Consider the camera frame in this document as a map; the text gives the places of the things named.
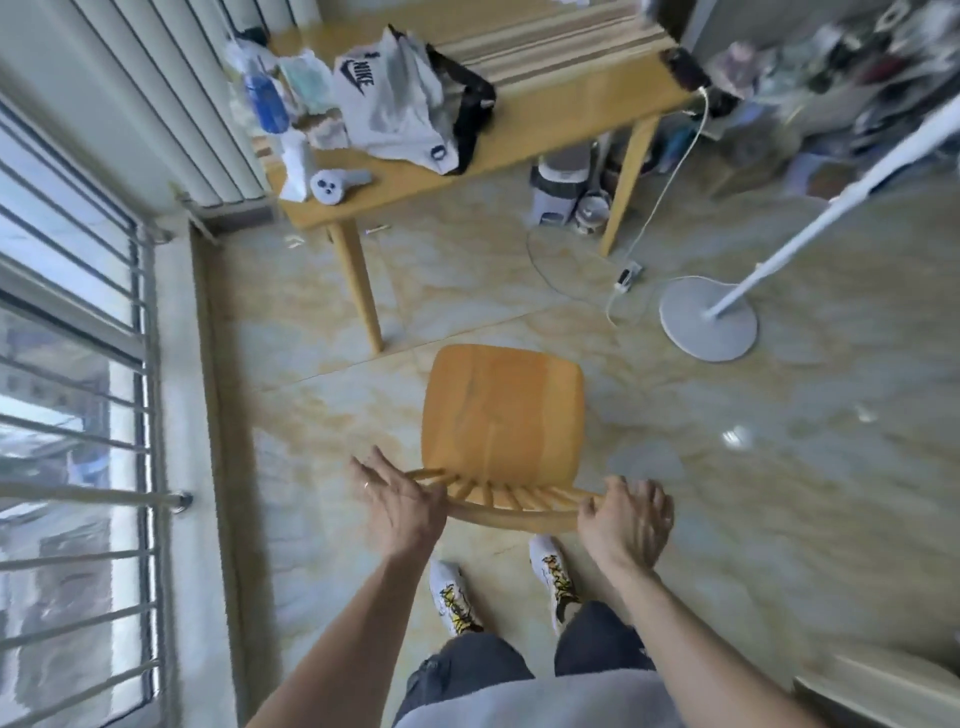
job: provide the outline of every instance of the white fan stand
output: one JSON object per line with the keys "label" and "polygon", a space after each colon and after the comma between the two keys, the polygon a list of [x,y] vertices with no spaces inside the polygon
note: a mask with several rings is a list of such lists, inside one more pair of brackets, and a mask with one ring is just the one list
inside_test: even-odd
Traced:
{"label": "white fan stand", "polygon": [[671,281],[660,298],[660,323],[678,347],[703,361],[733,361],[756,342],[757,319],[747,291],[790,262],[797,251],[870,195],[897,170],[925,157],[960,130],[960,96],[934,111],[857,182],[830,201],[821,215],[737,285],[699,276]]}

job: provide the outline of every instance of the white bag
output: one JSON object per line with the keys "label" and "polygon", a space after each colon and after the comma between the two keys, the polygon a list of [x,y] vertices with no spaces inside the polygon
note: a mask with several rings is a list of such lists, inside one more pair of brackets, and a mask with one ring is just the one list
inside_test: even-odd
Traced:
{"label": "white bag", "polygon": [[457,169],[444,88],[420,41],[388,28],[379,43],[351,49],[334,64],[333,93],[352,146],[442,175]]}

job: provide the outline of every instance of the hand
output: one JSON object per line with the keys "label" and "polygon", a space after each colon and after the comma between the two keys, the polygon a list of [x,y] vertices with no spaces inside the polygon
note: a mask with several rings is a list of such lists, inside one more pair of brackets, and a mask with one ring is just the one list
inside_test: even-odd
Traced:
{"label": "hand", "polygon": [[607,495],[598,509],[592,497],[580,504],[577,530],[587,553],[614,582],[624,570],[651,572],[673,528],[673,498],[651,480],[630,492],[625,478],[604,478]]}
{"label": "hand", "polygon": [[370,510],[370,528],[385,558],[426,564],[446,525],[446,488],[422,488],[373,448],[366,463],[351,457],[348,470]]}

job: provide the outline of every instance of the table leg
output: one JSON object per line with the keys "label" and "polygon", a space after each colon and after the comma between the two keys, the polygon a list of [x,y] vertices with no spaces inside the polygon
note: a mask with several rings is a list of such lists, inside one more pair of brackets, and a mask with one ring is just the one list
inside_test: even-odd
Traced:
{"label": "table leg", "polygon": [[360,245],[360,231],[355,220],[345,220],[327,226],[333,247],[340,258],[340,267],[344,271],[350,286],[350,295],[357,307],[373,353],[383,351],[383,337],[380,335],[380,322],[376,318],[376,304],[370,289],[370,277],[367,275],[367,261],[363,257]]}
{"label": "table leg", "polygon": [[643,161],[647,159],[647,150],[650,148],[650,142],[653,141],[654,132],[657,130],[659,122],[660,118],[653,116],[640,119],[634,124],[634,130],[630,134],[630,144],[627,146],[627,154],[623,158],[623,168],[620,170],[620,181],[616,186],[616,194],[613,195],[610,222],[607,223],[607,231],[604,232],[603,239],[600,241],[600,255],[603,257],[610,254],[613,242],[616,240],[616,233],[620,229],[623,215],[627,211],[630,196],[634,193],[636,178],[640,176]]}

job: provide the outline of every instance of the white sneaker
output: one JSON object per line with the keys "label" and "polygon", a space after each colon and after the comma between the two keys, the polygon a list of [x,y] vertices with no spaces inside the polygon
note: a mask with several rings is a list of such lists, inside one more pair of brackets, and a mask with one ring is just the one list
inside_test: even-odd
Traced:
{"label": "white sneaker", "polygon": [[464,576],[456,564],[430,560],[430,593],[440,619],[453,637],[464,632],[483,632],[483,624],[467,599]]}
{"label": "white sneaker", "polygon": [[545,535],[530,539],[530,566],[534,568],[537,579],[550,591],[550,618],[554,632],[559,635],[576,612],[568,609],[569,605],[580,604],[580,597],[573,589],[573,581],[557,542]]}

